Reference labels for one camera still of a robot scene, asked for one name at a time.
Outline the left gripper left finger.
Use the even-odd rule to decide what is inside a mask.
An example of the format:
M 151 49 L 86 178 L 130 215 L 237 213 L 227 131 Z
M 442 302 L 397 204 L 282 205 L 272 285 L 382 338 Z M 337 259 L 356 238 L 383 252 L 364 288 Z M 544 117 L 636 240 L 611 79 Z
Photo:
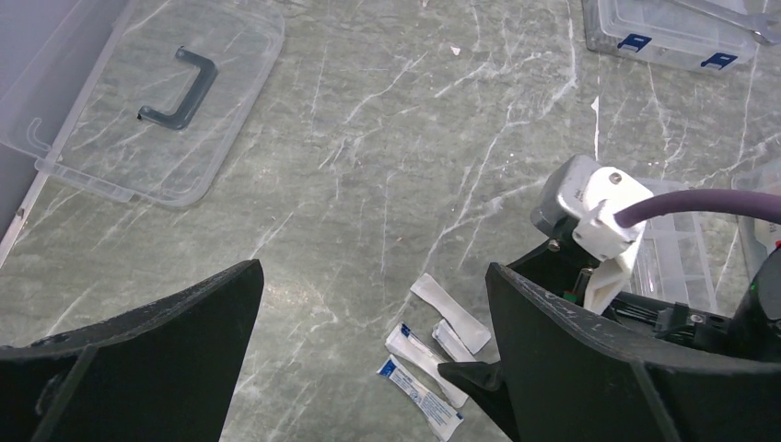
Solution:
M 5 441 L 217 441 L 262 300 L 246 260 L 179 293 L 1 349 Z

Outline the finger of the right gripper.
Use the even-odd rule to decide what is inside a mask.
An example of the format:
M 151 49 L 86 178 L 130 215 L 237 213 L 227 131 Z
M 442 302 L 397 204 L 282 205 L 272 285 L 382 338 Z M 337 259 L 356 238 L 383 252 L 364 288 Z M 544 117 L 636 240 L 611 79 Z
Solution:
M 437 366 L 438 374 L 466 393 L 512 441 L 519 441 L 519 430 L 500 361 L 446 362 Z

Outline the clear first aid box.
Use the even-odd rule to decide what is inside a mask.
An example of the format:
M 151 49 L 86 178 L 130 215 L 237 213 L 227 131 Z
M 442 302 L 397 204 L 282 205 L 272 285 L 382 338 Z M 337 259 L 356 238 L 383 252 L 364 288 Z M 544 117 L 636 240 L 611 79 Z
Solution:
M 736 175 L 732 188 L 748 197 L 738 214 L 743 254 L 752 279 L 780 246 L 780 160 Z

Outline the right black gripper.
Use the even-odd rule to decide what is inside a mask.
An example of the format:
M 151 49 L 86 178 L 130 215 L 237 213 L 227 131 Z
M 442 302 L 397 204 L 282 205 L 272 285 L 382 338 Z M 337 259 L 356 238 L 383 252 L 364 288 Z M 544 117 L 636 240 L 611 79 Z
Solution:
M 597 260 L 572 240 L 551 239 L 509 268 L 534 284 L 585 307 Z M 601 316 L 657 339 L 750 360 L 780 358 L 780 249 L 764 260 L 730 318 L 621 291 Z

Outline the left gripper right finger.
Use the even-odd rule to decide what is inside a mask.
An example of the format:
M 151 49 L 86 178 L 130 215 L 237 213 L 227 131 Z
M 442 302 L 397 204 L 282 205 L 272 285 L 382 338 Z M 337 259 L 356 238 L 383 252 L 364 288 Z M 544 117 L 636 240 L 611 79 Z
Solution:
M 499 263 L 485 283 L 523 441 L 776 441 L 780 367 L 667 343 Z

